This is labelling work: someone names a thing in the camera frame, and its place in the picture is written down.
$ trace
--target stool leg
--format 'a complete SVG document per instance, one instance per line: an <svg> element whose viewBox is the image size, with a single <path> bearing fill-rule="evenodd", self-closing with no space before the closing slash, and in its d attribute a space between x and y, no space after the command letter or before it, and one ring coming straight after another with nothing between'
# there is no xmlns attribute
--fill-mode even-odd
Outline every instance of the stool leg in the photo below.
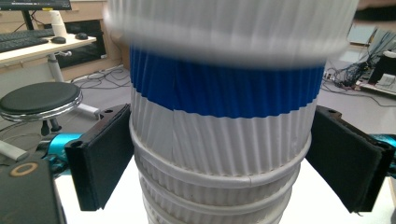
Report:
<svg viewBox="0 0 396 224"><path fill-rule="evenodd" d="M43 126L41 126L41 135L46 136L50 133L50 127L46 120L43 120Z"/></svg>
<svg viewBox="0 0 396 224"><path fill-rule="evenodd" d="M59 126L58 121L56 119L50 119L49 122L50 122L50 125L52 126L52 128L50 130L53 133L59 132L62 129L62 127Z"/></svg>

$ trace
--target stool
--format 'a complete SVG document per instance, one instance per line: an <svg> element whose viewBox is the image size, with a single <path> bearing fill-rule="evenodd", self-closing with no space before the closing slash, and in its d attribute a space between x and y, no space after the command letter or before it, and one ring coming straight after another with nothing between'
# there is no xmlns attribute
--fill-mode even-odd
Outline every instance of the stool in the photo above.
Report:
<svg viewBox="0 0 396 224"><path fill-rule="evenodd" d="M0 100L0 116L3 119L20 121L43 120L41 134L59 132L56 117L76 108L82 101L81 89L71 83L42 82L19 88Z"/></svg>

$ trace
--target blue band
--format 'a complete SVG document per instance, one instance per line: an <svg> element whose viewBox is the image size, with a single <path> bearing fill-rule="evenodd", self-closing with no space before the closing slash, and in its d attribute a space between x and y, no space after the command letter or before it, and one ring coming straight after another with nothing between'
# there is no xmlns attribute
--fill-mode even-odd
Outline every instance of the blue band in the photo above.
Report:
<svg viewBox="0 0 396 224"><path fill-rule="evenodd" d="M131 80L149 101L202 116L265 118L316 99L323 65L254 70L190 63L131 49Z"/></svg>

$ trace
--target white paper cup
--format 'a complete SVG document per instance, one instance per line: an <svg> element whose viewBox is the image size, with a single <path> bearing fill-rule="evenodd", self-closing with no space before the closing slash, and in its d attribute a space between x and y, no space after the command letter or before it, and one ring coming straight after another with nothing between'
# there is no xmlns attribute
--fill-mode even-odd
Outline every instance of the white paper cup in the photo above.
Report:
<svg viewBox="0 0 396 224"><path fill-rule="evenodd" d="M150 177L142 176L140 181L144 198L151 207L157 207L157 209L152 210L157 213L160 212L162 214L160 217L165 220L169 219L166 217L173 217L174 221L179 220L181 223L274 223L282 216L291 196L291 185L288 185L271 198L252 204L237 206L202 205L179 198L149 179Z"/></svg>
<svg viewBox="0 0 396 224"><path fill-rule="evenodd" d="M216 176L197 174L175 166L147 150L135 140L135 162L142 174L150 176L160 186L186 200L208 205L238 205L254 203L270 197L286 185L295 182L310 146L306 142L302 153L293 161L272 172L248 176Z"/></svg>
<svg viewBox="0 0 396 224"><path fill-rule="evenodd" d="M132 55L131 126L162 158L196 173L256 175L304 148L323 65L255 70Z"/></svg>
<svg viewBox="0 0 396 224"><path fill-rule="evenodd" d="M306 67L347 45L359 0L108 0L105 22L139 48L237 67Z"/></svg>

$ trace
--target desk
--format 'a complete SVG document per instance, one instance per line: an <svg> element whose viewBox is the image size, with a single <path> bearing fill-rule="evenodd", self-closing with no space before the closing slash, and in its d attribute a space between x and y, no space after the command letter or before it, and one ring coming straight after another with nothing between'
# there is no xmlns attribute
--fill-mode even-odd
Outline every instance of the desk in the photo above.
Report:
<svg viewBox="0 0 396 224"><path fill-rule="evenodd" d="M55 79L55 81L63 82L64 77L62 76L61 68L59 67L58 61L55 58L55 53L68 49L75 49L84 45L89 45L94 41L96 41L96 38L94 37L89 37L86 40L77 40L75 39L75 35L68 35L65 44L54 44L49 42L47 44L32 46L30 48L16 49L0 53L0 67L11 66L12 64L26 62L48 56L49 70L53 78ZM78 109L86 111L90 114L94 114L96 118L99 119L100 110L97 108L81 104Z"/></svg>
<svg viewBox="0 0 396 224"><path fill-rule="evenodd" d="M377 88L375 85L368 84L367 81L364 81L364 82L363 81L357 81L356 85L357 85L357 87L355 89L366 89L366 90L370 90L370 91L379 91L381 93L385 93L385 94L396 96L396 92L395 91L381 90L381 89Z"/></svg>
<svg viewBox="0 0 396 224"><path fill-rule="evenodd" d="M396 105L394 100L377 96L375 98L382 104ZM326 91L320 91L318 104L340 111L344 120L366 133L396 133L396 107L379 107L368 98L349 97ZM125 170L104 210L79 211L71 176L59 177L56 184L69 224L148 223L134 159ZM390 221L393 211L388 179L384 181L374 212L361 213L360 217L349 214L320 175L307 161L303 161L290 203L280 224L390 224L394 223Z"/></svg>

